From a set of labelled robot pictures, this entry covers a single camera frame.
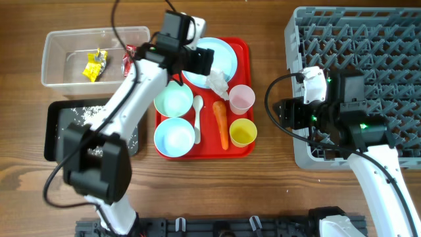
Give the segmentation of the yellow snack wrapper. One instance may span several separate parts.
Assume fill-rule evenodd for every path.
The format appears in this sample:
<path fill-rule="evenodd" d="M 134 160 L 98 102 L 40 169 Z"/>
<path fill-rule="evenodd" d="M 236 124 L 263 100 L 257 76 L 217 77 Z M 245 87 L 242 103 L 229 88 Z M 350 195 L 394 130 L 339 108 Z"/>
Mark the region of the yellow snack wrapper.
<path fill-rule="evenodd" d="M 107 58 L 108 52 L 99 48 L 95 53 L 88 53 L 87 65 L 82 74 L 87 77 L 90 82 L 95 82 L 105 70 Z"/>

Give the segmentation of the red snack wrapper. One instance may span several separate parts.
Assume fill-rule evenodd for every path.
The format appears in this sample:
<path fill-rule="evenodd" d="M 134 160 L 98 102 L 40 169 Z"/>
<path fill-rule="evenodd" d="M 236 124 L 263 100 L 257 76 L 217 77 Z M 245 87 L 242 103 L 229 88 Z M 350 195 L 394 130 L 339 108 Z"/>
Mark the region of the red snack wrapper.
<path fill-rule="evenodd" d="M 136 54 L 136 49 L 137 47 L 134 45 L 126 46 L 126 52 L 123 54 L 122 66 L 121 66 L 122 74 L 124 77 L 127 77 L 130 71 L 131 64 L 132 64 L 131 57 L 133 57 Z"/>

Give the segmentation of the white rice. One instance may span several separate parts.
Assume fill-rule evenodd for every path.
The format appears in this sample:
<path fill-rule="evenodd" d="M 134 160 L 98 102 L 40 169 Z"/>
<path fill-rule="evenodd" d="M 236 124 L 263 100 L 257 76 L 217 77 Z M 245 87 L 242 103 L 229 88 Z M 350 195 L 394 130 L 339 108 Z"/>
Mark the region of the white rice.
<path fill-rule="evenodd" d="M 87 124 L 101 109 L 102 105 L 89 106 L 89 107 L 74 107 L 64 108 L 58 113 L 58 122 L 56 125 L 56 142 L 55 142 L 55 156 L 57 159 L 62 159 L 62 145 L 63 145 L 63 132 L 72 122 L 77 125 Z M 139 132 L 136 126 L 129 141 L 127 142 L 128 151 L 130 156 L 134 156 L 139 151 Z"/>

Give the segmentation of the orange carrot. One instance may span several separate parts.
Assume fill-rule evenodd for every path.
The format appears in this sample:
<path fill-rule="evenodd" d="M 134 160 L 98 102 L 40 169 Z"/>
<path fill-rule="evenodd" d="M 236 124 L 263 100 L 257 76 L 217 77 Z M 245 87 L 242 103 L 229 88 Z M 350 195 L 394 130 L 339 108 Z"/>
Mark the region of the orange carrot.
<path fill-rule="evenodd" d="M 228 119 L 226 114 L 226 106 L 223 101 L 215 101 L 212 105 L 213 113 L 216 118 L 218 130 L 220 132 L 220 140 L 222 149 L 227 150 L 229 148 L 228 141 Z"/>

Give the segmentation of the light blue bowl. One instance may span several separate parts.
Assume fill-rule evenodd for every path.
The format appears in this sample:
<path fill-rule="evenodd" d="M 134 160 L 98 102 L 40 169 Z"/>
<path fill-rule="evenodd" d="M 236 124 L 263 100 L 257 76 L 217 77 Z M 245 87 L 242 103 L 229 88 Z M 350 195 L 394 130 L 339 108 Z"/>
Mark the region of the light blue bowl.
<path fill-rule="evenodd" d="M 181 157 L 195 144 L 194 128 L 183 118 L 168 118 L 156 127 L 154 143 L 156 149 L 164 156 Z"/>

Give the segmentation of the green bowl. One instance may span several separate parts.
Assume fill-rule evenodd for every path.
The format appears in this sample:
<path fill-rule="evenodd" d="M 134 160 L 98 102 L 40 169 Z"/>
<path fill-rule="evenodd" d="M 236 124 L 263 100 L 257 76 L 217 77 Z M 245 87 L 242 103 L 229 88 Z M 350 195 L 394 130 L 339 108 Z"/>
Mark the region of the green bowl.
<path fill-rule="evenodd" d="M 184 116 L 193 105 L 193 92 L 187 84 L 170 81 L 154 99 L 157 112 L 168 118 Z"/>

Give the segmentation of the white napkin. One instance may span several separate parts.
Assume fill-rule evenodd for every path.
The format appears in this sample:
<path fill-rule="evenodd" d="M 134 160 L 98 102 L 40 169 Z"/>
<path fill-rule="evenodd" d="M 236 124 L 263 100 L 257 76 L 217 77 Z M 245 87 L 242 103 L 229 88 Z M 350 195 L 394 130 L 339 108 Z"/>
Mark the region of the white napkin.
<path fill-rule="evenodd" d="M 216 95 L 220 96 L 224 101 L 229 100 L 228 83 L 225 74 L 219 69 L 212 69 L 210 74 L 206 76 L 205 85 L 208 86 Z"/>

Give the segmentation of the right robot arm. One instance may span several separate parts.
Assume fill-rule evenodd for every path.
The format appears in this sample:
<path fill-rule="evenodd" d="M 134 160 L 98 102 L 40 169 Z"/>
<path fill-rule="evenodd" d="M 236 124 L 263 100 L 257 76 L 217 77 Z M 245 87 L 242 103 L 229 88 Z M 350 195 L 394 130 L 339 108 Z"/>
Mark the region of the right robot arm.
<path fill-rule="evenodd" d="M 317 66 L 290 75 L 304 95 L 265 107 L 283 132 L 315 147 L 336 150 L 363 190 L 378 236 L 419 236 L 420 217 L 399 166 L 386 118 L 369 115 L 364 76 L 324 73 Z"/>

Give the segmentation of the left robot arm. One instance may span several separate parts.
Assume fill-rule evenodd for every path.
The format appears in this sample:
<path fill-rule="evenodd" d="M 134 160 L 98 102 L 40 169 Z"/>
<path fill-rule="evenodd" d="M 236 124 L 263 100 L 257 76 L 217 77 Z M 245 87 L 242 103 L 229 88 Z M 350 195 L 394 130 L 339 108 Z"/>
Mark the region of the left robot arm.
<path fill-rule="evenodd" d="M 138 234 L 138 214 L 126 190 L 132 176 L 127 143 L 134 128 L 174 74 L 209 75 L 214 51 L 197 46 L 206 22 L 184 13 L 166 11 L 155 42 L 132 55 L 123 83 L 86 125 L 70 124 L 63 134 L 63 180 L 94 205 L 110 236 Z"/>

